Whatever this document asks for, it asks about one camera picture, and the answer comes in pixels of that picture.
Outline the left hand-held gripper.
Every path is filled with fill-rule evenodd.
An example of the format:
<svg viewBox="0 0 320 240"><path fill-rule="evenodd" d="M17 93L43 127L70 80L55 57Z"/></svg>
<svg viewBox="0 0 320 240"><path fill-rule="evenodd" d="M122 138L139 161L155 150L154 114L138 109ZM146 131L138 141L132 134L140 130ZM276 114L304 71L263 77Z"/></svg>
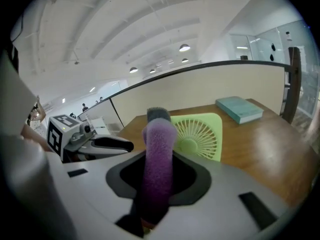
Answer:
<svg viewBox="0 0 320 240"><path fill-rule="evenodd" d="M94 136L90 125L66 114L51 116L47 126L47 145L63 163L78 162L78 150ZM130 153L134 144L130 141L98 137L92 143L92 155L112 157Z"/></svg>

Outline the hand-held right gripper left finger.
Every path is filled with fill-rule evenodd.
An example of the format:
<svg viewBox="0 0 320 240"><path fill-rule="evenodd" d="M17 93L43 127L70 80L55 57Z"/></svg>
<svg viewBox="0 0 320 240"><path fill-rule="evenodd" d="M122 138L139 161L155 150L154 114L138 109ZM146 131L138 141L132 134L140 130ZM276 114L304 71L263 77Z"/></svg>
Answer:
<svg viewBox="0 0 320 240"><path fill-rule="evenodd" d="M53 181L79 240L137 240L138 236L117 226L130 213L132 199L115 194L106 181L110 168L138 152L110 158L62 163L53 156Z"/></svg>

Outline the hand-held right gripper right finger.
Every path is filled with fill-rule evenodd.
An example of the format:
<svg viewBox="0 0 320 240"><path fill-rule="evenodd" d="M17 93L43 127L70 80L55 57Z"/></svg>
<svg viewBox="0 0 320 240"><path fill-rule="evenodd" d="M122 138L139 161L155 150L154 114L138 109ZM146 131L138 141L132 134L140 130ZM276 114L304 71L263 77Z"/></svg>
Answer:
<svg viewBox="0 0 320 240"><path fill-rule="evenodd" d="M181 191L156 226L157 240L271 240L295 210L243 170L174 154Z"/></svg>

